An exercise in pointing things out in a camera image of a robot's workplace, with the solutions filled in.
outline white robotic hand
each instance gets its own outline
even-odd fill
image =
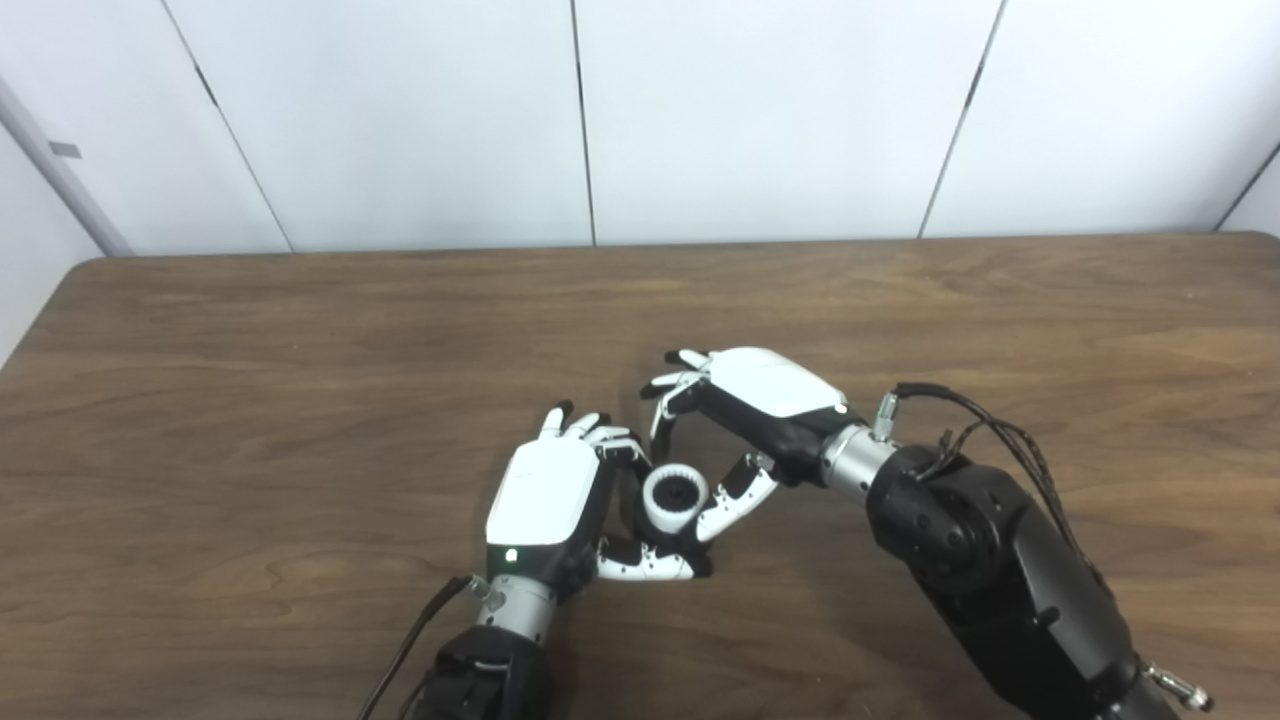
[[[564,427],[572,409],[553,407],[538,438],[516,448],[485,524],[488,578],[532,580],[557,601],[595,577],[617,469],[637,479],[650,470],[631,430],[600,413]]]
[[[700,411],[771,457],[778,482],[822,484],[828,442],[863,424],[845,393],[772,350],[677,350],[667,361],[686,370],[659,375],[640,391],[643,398],[658,398],[650,429],[655,461],[667,456],[676,418]]]

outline black fingertip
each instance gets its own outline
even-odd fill
[[[694,571],[694,578],[710,578],[712,573],[716,571],[716,566],[712,565],[712,559],[708,555],[686,555],[685,562],[689,562],[689,569]]]
[[[653,436],[649,442],[649,460],[654,465],[660,465],[667,461],[667,455],[671,452],[671,425],[662,424],[658,425],[658,432]]]

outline white cylindrical object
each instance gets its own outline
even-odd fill
[[[645,515],[663,533],[678,533],[691,523],[707,505],[708,496],[707,478],[680,462],[654,468],[641,492]]]

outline black robot arm segment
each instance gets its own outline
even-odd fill
[[[764,348],[667,355],[685,370],[641,391],[658,400],[650,434],[666,451],[678,415],[698,411],[777,462],[778,482],[832,488],[864,507],[876,543],[911,571],[1005,700],[1036,720],[1170,720],[1157,687],[1208,710],[1201,689],[1143,661],[1101,573],[1084,556],[1029,433],[932,383],[902,383],[872,423],[842,392]],[[951,442],[900,447],[897,406],[955,402],[975,416]],[[964,441],[988,428],[1027,471],[1043,509]]]
[[[979,419],[955,443],[947,434],[938,447],[896,447],[887,437],[899,400],[891,396],[876,429],[832,443],[827,482],[858,488],[851,495],[876,543],[908,565],[996,693],[1036,720],[1172,720],[1157,684],[1188,707],[1212,707],[1199,688],[1176,678],[1187,692],[1161,683],[1134,652],[1111,591],[1066,524],[1034,439],[946,388],[902,387],[960,398]],[[1056,521],[1007,473],[960,454],[978,427],[1010,445]],[[876,457],[883,457],[878,466]]]

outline cable connector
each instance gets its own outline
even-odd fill
[[[493,585],[480,575],[471,575],[471,582],[467,583],[467,592],[474,594],[489,612],[497,612],[507,602],[507,596],[500,591],[493,589]]]
[[[881,400],[881,407],[876,411],[876,421],[872,425],[872,439],[876,442],[888,442],[893,434],[893,420],[897,418],[897,393],[890,391]]]
[[[1151,678],[1160,689],[1176,697],[1178,702],[1187,710],[1199,710],[1201,712],[1213,710],[1213,698],[1210,697],[1204,688],[1188,683],[1152,662],[1143,662],[1142,674]]]

